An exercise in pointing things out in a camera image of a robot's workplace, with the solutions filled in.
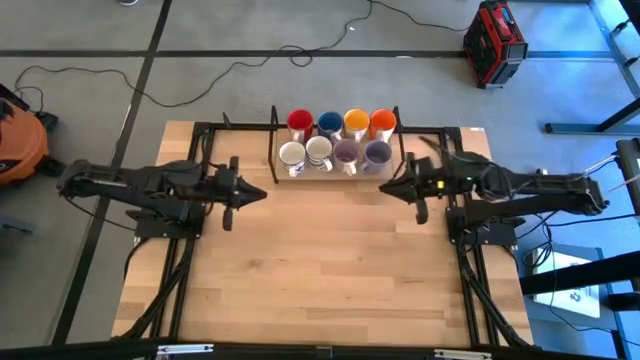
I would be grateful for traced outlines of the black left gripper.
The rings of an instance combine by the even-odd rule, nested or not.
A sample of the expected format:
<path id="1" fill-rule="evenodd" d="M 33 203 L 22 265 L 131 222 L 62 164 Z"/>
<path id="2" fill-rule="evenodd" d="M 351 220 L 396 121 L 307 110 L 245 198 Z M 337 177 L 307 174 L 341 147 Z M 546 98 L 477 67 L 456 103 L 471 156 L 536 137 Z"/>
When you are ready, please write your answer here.
<path id="1" fill-rule="evenodd" d="M 205 176 L 207 198 L 211 203 L 225 205 L 222 227 L 224 230 L 231 230 L 233 212 L 238 208 L 266 199 L 267 193 L 251 185 L 242 176 L 238 177 L 238 157 L 231 157 L 228 165 L 212 162 L 208 165 L 215 170 L 215 173 Z"/>

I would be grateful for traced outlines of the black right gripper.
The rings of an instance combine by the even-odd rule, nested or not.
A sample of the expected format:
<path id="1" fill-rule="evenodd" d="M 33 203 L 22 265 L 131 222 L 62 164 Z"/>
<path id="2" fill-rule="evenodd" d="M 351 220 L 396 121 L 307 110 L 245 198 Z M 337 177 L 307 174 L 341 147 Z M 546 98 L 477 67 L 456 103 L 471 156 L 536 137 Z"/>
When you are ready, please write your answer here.
<path id="1" fill-rule="evenodd" d="M 444 167 L 435 167 L 430 157 L 416 158 L 413 152 L 407 154 L 407 172 L 394 177 L 379 186 L 380 191 L 406 203 L 416 206 L 416 222 L 425 224 L 429 218 L 426 198 L 441 199 L 449 194 L 445 181 Z M 390 189 L 409 187 L 409 189 Z"/>

